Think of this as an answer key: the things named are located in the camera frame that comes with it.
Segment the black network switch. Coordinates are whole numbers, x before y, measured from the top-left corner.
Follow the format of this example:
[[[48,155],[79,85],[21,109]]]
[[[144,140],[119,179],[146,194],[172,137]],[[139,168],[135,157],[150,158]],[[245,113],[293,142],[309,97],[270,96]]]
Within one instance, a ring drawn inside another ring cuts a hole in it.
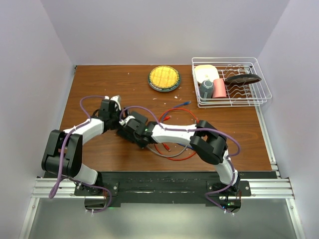
[[[142,134],[146,128],[148,118],[136,111],[125,110],[123,120],[125,124],[117,130],[117,136],[144,148],[146,143],[142,139]]]

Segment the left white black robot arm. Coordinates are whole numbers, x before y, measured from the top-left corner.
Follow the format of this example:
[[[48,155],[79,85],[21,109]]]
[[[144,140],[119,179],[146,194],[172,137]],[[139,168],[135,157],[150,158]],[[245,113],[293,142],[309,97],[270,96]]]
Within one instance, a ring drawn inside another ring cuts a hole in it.
[[[53,130],[49,134],[41,167],[44,171],[56,174],[57,182],[49,193],[53,198],[64,178],[72,178],[86,185],[91,195],[103,191],[103,179],[100,172],[91,169],[82,162],[82,148],[85,143],[108,130],[119,128],[121,97],[119,95],[102,98],[98,114],[87,115],[88,119],[78,126],[66,130]]]

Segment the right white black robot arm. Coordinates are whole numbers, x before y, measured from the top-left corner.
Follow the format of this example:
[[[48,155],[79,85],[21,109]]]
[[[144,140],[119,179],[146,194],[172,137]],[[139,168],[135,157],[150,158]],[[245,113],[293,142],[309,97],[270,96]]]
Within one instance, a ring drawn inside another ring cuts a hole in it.
[[[168,125],[159,122],[142,123],[129,116],[120,120],[124,136],[139,147],[150,144],[177,143],[190,146],[204,162],[214,165],[226,195],[232,196],[240,189],[240,177],[231,157],[240,153],[241,147],[233,137],[218,131],[201,120],[192,125]]]

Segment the yellow round plate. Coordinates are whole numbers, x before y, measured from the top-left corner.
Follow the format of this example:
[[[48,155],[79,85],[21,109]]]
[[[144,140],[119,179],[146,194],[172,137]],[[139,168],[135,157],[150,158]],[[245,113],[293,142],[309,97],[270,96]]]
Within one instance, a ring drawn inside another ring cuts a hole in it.
[[[179,72],[171,66],[157,66],[153,68],[148,76],[148,84],[158,92],[171,92],[181,82]]]

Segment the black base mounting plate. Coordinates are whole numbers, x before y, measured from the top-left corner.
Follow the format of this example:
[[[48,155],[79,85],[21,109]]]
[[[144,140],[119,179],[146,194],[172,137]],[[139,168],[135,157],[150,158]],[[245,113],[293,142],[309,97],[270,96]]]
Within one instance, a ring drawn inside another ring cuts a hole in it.
[[[224,192],[214,191],[224,188],[216,172],[103,172],[104,188],[111,191],[111,206],[122,203],[153,204],[206,204],[210,199],[227,209],[239,209],[241,198],[250,196],[248,181],[241,180],[237,189],[228,188]]]

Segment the grey mug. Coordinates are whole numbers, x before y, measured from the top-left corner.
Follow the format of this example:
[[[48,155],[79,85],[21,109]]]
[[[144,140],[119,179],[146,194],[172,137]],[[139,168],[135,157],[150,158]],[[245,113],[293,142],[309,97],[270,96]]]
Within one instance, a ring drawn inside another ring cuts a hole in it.
[[[203,99],[211,99],[213,95],[214,84],[210,80],[204,80],[199,86],[200,97]]]

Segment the cream plate in rack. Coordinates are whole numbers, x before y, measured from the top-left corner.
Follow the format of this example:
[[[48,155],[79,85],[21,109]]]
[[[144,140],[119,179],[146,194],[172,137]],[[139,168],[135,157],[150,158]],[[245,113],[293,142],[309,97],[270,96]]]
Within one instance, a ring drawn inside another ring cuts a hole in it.
[[[214,82],[214,80],[219,79],[219,73],[215,66],[213,65],[198,65],[194,67],[195,78],[197,84],[200,86],[205,80]]]

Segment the pink cup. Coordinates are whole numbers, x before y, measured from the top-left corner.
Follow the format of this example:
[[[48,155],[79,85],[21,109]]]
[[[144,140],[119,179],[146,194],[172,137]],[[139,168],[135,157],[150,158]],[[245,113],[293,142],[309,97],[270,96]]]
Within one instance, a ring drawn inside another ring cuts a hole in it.
[[[217,98],[225,98],[226,97],[226,88],[225,83],[222,78],[215,79],[213,81],[214,89],[213,89],[213,95],[212,97],[214,99]]]

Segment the dark brown plate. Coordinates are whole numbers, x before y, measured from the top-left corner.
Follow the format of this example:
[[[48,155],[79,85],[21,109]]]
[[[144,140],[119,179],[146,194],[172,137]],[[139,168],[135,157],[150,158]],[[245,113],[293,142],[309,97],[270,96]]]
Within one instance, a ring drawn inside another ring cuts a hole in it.
[[[240,74],[226,78],[225,84],[242,86],[254,84],[260,82],[261,80],[262,78],[256,74]]]

